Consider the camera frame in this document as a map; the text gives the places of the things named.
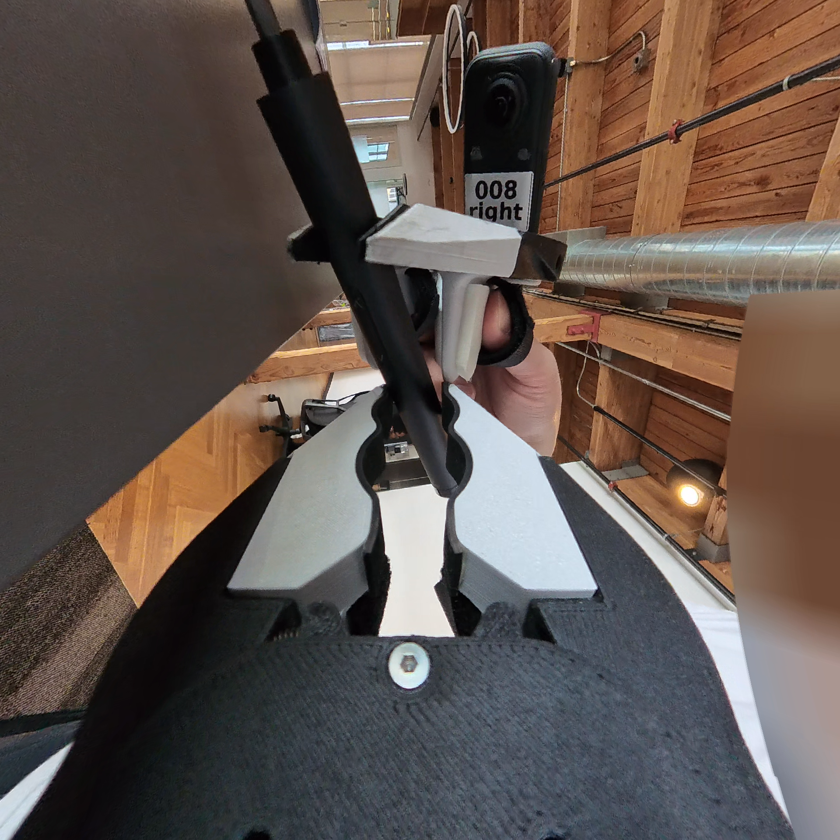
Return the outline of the round ceiling spot lamp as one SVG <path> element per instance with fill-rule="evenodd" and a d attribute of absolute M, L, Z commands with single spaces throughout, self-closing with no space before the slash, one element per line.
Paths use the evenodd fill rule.
<path fill-rule="evenodd" d="M 668 471 L 666 486 L 687 508 L 708 509 L 719 494 L 722 467 L 706 458 L 689 458 Z"/>

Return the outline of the black office chair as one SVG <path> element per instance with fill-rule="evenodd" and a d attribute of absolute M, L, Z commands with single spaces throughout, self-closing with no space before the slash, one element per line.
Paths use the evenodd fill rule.
<path fill-rule="evenodd" d="M 352 394 L 339 400 L 305 400 L 301 404 L 298 427 L 292 427 L 291 418 L 286 413 L 280 397 L 268 394 L 266 400 L 278 405 L 279 419 L 274 424 L 259 425 L 259 431 L 271 432 L 281 438 L 281 457 L 288 457 L 348 410 L 356 396 L 357 394 Z"/>

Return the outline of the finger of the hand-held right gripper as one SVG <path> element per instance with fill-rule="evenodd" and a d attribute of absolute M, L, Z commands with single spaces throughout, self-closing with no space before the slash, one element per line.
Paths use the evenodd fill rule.
<path fill-rule="evenodd" d="M 382 375 L 393 375 L 392 364 L 375 316 L 368 309 L 356 309 L 356 342 L 360 355 Z"/>
<path fill-rule="evenodd" d="M 517 229 L 438 207 L 414 205 L 365 240 L 370 263 L 431 270 L 442 293 L 436 360 L 446 382 L 469 381 L 480 350 L 492 277 L 512 277 L 522 236 Z"/>

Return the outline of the silver ventilation duct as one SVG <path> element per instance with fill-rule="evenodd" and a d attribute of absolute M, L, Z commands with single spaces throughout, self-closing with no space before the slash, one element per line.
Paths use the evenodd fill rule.
<path fill-rule="evenodd" d="M 590 238 L 568 247 L 560 281 L 740 307 L 751 295 L 837 290 L 839 222 Z"/>

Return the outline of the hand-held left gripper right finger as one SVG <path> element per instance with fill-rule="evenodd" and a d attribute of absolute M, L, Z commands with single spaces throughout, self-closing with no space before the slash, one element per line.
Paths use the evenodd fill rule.
<path fill-rule="evenodd" d="M 595 578 L 537 452 L 458 388 L 442 397 L 456 487 L 438 599 L 457 636 L 498 603 L 526 636 L 545 636 L 531 604 L 598 601 Z"/>

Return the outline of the black ceiling pipe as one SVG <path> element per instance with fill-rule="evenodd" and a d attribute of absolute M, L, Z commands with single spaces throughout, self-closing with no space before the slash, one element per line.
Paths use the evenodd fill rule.
<path fill-rule="evenodd" d="M 719 119 L 727 117 L 730 114 L 739 112 L 747 107 L 750 107 L 753 104 L 757 104 L 768 98 L 777 96 L 784 91 L 801 87 L 804 84 L 812 81 L 824 81 L 825 79 L 827 79 L 827 73 L 829 73 L 830 71 L 838 70 L 838 68 L 839 56 L 835 56 L 815 66 L 811 66 L 805 70 L 796 72 L 794 74 L 790 74 L 781 80 L 777 80 L 776 82 L 770 84 L 767 87 L 763 87 L 762 89 L 751 92 L 746 96 L 732 101 L 729 104 L 726 104 L 722 107 L 704 113 L 696 118 L 693 118 L 688 121 L 678 119 L 673 122 L 673 124 L 668 128 L 667 131 L 656 134 L 655 136 L 640 141 L 634 145 L 631 145 L 625 148 L 624 150 L 620 150 L 618 152 L 615 152 L 614 154 L 610 154 L 598 161 L 595 161 L 577 170 L 562 175 L 561 177 L 553 181 L 546 182 L 545 187 L 550 188 L 552 186 L 558 186 L 564 182 L 573 180 L 578 176 L 587 174 L 589 172 L 593 172 L 599 168 L 602 168 L 605 165 L 609 165 L 616 161 L 620 161 L 626 158 L 627 156 L 633 155 L 637 152 L 645 151 L 661 143 L 667 142 L 669 144 L 677 144 L 685 133 L 698 130 L 704 125 L 713 123 Z"/>

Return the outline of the dark grey desk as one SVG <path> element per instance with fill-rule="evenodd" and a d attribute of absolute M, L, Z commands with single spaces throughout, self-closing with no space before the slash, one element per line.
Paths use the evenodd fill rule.
<path fill-rule="evenodd" d="M 2 586 L 339 292 L 244 2 L 2 2 Z"/>

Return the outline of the person's right hand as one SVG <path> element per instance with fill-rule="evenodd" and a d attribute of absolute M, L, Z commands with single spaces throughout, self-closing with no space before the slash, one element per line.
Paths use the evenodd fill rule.
<path fill-rule="evenodd" d="M 488 298 L 482 327 L 482 349 L 504 349 L 511 338 L 511 315 L 500 290 Z M 423 341 L 423 354 L 441 396 L 443 374 L 435 359 L 434 333 Z M 552 456 L 560 425 L 562 385 L 552 352 L 534 343 L 527 357 L 507 368 L 477 366 L 470 382 L 458 387 L 542 456 Z"/>

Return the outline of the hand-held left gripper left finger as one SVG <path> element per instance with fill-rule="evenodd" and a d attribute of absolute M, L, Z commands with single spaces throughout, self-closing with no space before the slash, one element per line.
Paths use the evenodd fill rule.
<path fill-rule="evenodd" d="M 374 388 L 290 458 L 230 592 L 328 603 L 352 634 L 379 633 L 391 570 L 373 486 L 392 411 L 385 388 Z"/>

